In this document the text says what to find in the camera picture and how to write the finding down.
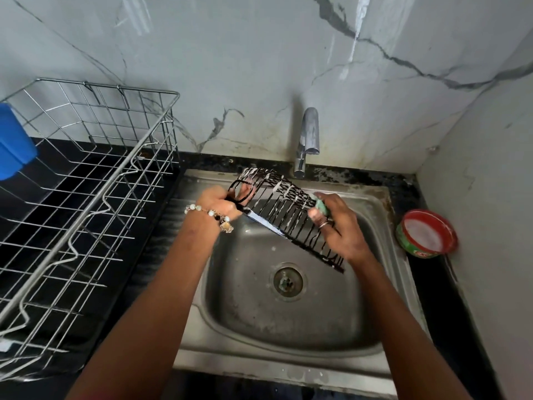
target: blue plastic holder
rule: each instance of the blue plastic holder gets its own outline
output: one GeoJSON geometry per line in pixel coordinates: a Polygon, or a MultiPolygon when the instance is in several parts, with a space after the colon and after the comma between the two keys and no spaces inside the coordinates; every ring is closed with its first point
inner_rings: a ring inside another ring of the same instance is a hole
{"type": "Polygon", "coordinates": [[[0,180],[17,173],[37,156],[37,148],[10,106],[0,103],[0,180]]]}

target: bracelet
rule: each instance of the bracelet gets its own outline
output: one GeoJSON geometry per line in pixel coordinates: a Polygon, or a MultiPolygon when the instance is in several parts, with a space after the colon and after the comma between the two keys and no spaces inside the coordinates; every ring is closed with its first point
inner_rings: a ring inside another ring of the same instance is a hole
{"type": "Polygon", "coordinates": [[[204,211],[211,217],[215,218],[220,226],[220,230],[225,233],[231,233],[233,231],[233,226],[230,225],[230,218],[228,216],[224,216],[222,213],[218,213],[212,209],[203,209],[200,205],[195,204],[190,204],[185,207],[185,214],[189,213],[189,211],[204,211]]]}

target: drain strainer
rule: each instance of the drain strainer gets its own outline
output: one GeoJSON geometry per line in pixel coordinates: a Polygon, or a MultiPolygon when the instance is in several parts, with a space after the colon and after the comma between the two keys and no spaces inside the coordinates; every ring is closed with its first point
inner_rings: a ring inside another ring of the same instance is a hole
{"type": "Polygon", "coordinates": [[[293,267],[290,262],[283,263],[285,265],[274,274],[272,285],[276,292],[284,298],[293,298],[298,296],[303,289],[303,277],[293,267]]]}

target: person's right hand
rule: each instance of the person's right hand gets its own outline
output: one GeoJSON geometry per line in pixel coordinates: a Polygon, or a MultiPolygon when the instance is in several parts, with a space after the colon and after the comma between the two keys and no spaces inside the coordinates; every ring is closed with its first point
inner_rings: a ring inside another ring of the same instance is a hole
{"type": "MultiPolygon", "coordinates": [[[[320,229],[330,248],[343,256],[355,269],[364,267],[369,262],[376,262],[368,244],[364,241],[355,212],[337,194],[316,192],[315,195],[326,204],[335,221],[335,228],[331,224],[325,224],[320,229]]],[[[308,215],[317,226],[327,221],[315,207],[308,210],[308,215]]]]}

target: dish drying rack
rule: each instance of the dish drying rack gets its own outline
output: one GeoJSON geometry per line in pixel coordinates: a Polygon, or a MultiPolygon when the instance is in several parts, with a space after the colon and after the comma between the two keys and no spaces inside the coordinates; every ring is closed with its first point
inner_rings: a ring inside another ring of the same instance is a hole
{"type": "MultiPolygon", "coordinates": [[[[343,257],[331,250],[320,229],[307,215],[307,210],[315,206],[316,197],[312,197],[283,175],[256,167],[245,168],[230,188],[236,190],[235,195],[239,197],[237,204],[243,204],[277,228],[278,234],[336,271],[344,273],[343,257]]],[[[250,217],[263,223],[256,216],[250,217]]]]}
{"type": "Polygon", "coordinates": [[[0,182],[0,381],[81,369],[177,185],[180,94],[37,79],[38,156],[0,182]]]}

